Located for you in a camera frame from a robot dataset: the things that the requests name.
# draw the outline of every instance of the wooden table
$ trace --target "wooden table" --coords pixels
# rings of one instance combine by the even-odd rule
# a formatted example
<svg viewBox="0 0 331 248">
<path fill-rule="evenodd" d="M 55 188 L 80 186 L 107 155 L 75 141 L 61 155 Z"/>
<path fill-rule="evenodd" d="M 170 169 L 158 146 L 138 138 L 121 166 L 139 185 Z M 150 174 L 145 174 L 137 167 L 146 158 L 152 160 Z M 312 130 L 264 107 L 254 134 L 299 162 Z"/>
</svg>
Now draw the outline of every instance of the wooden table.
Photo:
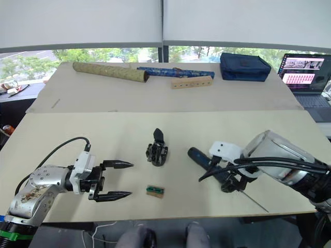
<svg viewBox="0 0 331 248">
<path fill-rule="evenodd" d="M 160 128 L 169 147 L 162 167 L 147 162 L 145 151 Z M 256 135 L 271 129 L 316 158 L 331 162 L 331 144 L 305 111 L 228 111 L 209 113 L 60 113 L 27 114 L 0 151 L 0 213 L 5 214 L 18 182 L 31 173 L 57 145 L 75 136 L 89 138 L 96 165 L 107 159 L 134 163 L 127 169 L 108 169 L 104 191 L 133 194 L 108 203 L 89 201 L 87 194 L 60 194 L 45 222 L 90 222 L 215 216 L 251 216 L 313 212 L 308 199 L 267 175 L 247 185 L 245 192 L 223 193 L 188 156 L 195 146 L 208 154 L 213 141 L 245 147 Z M 83 149 L 74 142 L 59 150 L 47 164 L 73 164 Z M 146 186 L 165 188 L 163 199 L 146 195 Z"/>
</svg>

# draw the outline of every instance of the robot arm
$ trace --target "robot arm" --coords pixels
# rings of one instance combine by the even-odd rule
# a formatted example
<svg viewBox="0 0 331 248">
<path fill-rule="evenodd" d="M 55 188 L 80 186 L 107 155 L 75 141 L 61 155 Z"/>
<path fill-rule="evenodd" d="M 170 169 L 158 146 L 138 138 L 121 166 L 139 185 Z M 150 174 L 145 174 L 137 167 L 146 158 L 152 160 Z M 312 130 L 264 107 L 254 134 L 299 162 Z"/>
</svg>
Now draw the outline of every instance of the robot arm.
<svg viewBox="0 0 331 248">
<path fill-rule="evenodd" d="M 330 167 L 311 154 L 268 130 L 255 137 L 242 149 L 226 142 L 214 142 L 209 150 L 212 159 L 191 148 L 188 155 L 207 173 L 200 181 L 214 176 L 224 192 L 242 191 L 247 182 L 266 173 L 307 197 L 319 211 L 331 213 Z M 219 162 L 227 162 L 225 168 Z"/>
<path fill-rule="evenodd" d="M 99 166 L 93 167 L 94 161 L 95 157 L 85 150 L 80 153 L 74 165 L 45 165 L 32 172 L 26 186 L 11 202 L 5 221 L 0 223 L 0 247 L 28 247 L 59 193 L 87 192 L 88 199 L 97 202 L 118 200 L 132 193 L 111 191 L 99 194 L 104 182 L 102 172 L 107 167 L 127 168 L 133 164 L 120 160 L 105 160 Z"/>
</svg>

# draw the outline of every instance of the wooden block with holes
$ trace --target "wooden block with holes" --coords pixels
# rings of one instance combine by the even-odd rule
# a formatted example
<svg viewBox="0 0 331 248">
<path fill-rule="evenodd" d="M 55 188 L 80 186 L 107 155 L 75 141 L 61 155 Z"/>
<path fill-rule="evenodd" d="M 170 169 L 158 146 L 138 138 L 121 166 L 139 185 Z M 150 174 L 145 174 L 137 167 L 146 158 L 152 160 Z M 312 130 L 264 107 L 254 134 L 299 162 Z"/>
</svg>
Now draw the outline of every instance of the wooden block with holes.
<svg viewBox="0 0 331 248">
<path fill-rule="evenodd" d="M 146 194 L 155 196 L 158 198 L 163 198 L 164 195 L 164 188 L 163 187 L 158 187 L 158 186 L 153 186 L 153 185 L 148 185 L 146 189 Z"/>
<path fill-rule="evenodd" d="M 202 86 L 211 86 L 213 79 L 211 76 L 195 76 L 176 78 L 171 81 L 172 89 L 193 88 Z"/>
</svg>

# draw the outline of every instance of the green patterned tube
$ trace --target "green patterned tube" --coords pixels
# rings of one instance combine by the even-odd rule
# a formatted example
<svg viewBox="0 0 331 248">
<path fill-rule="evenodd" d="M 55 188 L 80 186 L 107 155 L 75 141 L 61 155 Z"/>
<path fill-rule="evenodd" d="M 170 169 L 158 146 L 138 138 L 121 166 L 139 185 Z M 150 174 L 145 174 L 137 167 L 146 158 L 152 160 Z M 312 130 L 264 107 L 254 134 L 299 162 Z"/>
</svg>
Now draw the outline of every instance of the green patterned tube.
<svg viewBox="0 0 331 248">
<path fill-rule="evenodd" d="M 127 79 L 146 83 L 148 75 L 143 70 L 135 70 L 118 66 L 104 66 L 89 63 L 74 62 L 72 67 L 75 71 L 85 72 L 95 75 L 111 76 L 118 79 Z"/>
</svg>

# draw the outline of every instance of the laptop screen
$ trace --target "laptop screen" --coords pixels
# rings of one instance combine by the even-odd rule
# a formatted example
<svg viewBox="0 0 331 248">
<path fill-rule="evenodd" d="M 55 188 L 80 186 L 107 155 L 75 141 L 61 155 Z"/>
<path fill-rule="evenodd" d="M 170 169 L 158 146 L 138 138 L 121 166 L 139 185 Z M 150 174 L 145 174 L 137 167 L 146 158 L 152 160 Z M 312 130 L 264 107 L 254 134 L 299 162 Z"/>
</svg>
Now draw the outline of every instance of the laptop screen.
<svg viewBox="0 0 331 248">
<path fill-rule="evenodd" d="M 278 75 L 293 92 L 321 93 L 331 77 L 331 55 L 286 53 Z"/>
</svg>

